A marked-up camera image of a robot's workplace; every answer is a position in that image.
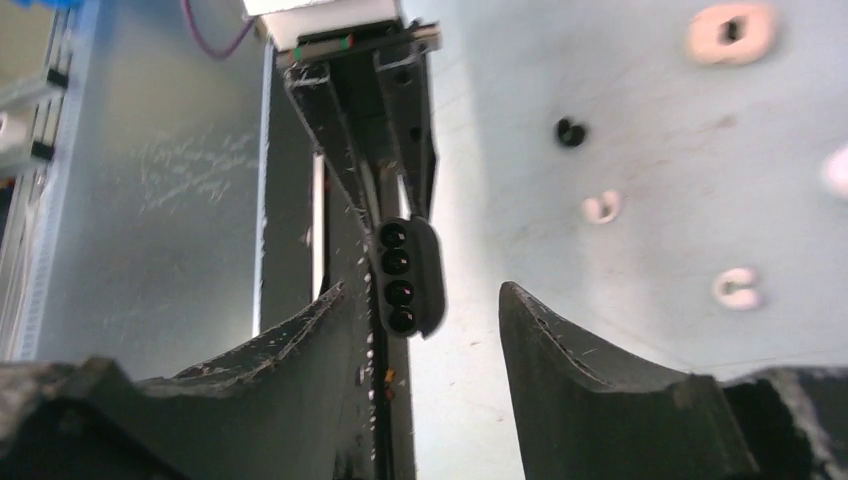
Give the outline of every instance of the purple wire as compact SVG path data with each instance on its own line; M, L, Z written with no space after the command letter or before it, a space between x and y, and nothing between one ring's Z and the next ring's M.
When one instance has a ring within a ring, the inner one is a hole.
M251 18L245 25L244 28L241 29L241 32L236 36L236 39L233 40L227 48L223 50L215 50L211 45L209 45L206 40L203 38L203 35L200 34L200 29L197 28L197 22L194 20L194 12L191 9L191 0L182 0L181 2L183 7L183 17L185 17L186 24L188 24L189 32L191 32L191 37L197 43L200 48L206 52L207 55L214 58L215 60L226 60L236 51L236 49L241 45L241 42L244 40L244 37L247 36L250 29L253 28L253 24L256 22L255 18Z

